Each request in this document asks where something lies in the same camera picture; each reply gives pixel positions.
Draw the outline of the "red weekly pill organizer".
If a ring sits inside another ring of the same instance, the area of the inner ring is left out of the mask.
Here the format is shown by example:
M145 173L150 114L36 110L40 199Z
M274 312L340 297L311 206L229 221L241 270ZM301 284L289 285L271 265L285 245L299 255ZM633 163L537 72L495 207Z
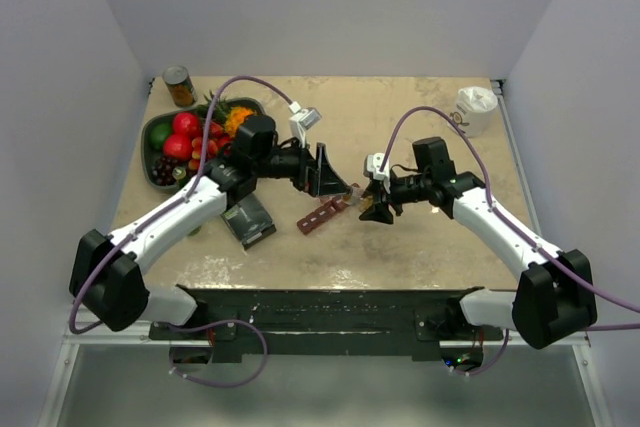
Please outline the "red weekly pill organizer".
M298 230L303 235L308 235L349 208L342 200L343 195L345 194L321 197L320 206L296 223Z

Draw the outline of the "clear pill bottle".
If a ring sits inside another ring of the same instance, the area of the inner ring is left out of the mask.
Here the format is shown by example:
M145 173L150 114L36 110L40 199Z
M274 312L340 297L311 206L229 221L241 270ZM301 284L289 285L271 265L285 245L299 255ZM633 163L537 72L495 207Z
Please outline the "clear pill bottle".
M358 208L364 212L371 206L371 194L358 184L352 184L348 193L342 196L342 200L351 207Z

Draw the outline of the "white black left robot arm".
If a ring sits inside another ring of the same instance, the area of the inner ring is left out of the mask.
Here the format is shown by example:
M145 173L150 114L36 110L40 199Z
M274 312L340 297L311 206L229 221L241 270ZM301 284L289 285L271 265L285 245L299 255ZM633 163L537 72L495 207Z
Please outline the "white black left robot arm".
M252 194L262 178L287 179L311 197L350 189L324 144L314 152L297 138L279 145L271 117L248 117L225 153L203 164L168 200L109 234L91 230L80 239L69 283L70 331L80 333L76 316L86 307L114 332L147 320L172 325L185 339L200 337L207 327L201 303L181 287L149 288L144 275L177 242Z

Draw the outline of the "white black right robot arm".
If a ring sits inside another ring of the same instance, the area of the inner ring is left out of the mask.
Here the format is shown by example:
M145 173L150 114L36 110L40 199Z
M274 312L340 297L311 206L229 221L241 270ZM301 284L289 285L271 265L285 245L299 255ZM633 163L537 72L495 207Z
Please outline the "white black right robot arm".
M475 287L450 300L445 326L452 337L466 340L491 326L515 330L542 349L596 322L590 262L581 251L563 251L502 212L483 181L457 172L442 138L421 139L412 148L416 167L402 177L384 165L383 154L366 157L371 204L361 220L392 224L404 205L428 202L483 241L518 282L515 291Z

